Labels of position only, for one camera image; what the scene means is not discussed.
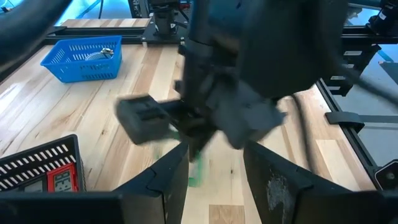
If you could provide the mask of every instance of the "black clamp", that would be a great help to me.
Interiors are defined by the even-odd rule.
[[[374,177],[382,190],[398,189],[398,159],[394,159],[380,168]]]
[[[327,112],[325,117],[329,124],[339,124],[345,128],[353,128],[357,133],[365,127],[361,117],[352,112]]]

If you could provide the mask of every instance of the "wooden table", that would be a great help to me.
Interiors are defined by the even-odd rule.
[[[68,20],[69,27],[146,26],[147,19]],[[8,156],[62,136],[78,135],[88,190],[113,190],[167,153],[177,141],[135,146],[114,115],[119,96],[149,93],[156,100],[176,98],[183,57],[177,46],[123,45],[123,63],[114,80],[60,83],[41,60],[45,46],[0,84],[0,155]],[[305,102],[318,175],[351,190],[373,189],[368,175],[329,111],[317,87],[300,93]],[[262,141],[286,159],[306,167],[292,100],[280,108],[285,123]],[[244,170],[242,151],[232,150],[217,134],[204,153],[204,179],[189,187],[182,223],[260,223]]]

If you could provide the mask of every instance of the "black plastic crate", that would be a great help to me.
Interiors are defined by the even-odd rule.
[[[79,191],[85,191],[83,161],[75,134],[0,159],[0,191],[14,190],[72,162],[76,164]]]

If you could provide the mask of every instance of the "blue plastic basket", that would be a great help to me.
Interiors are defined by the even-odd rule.
[[[116,78],[122,60],[121,36],[60,40],[43,59],[45,66],[61,82],[82,82]],[[107,59],[85,60],[103,48],[113,50]]]

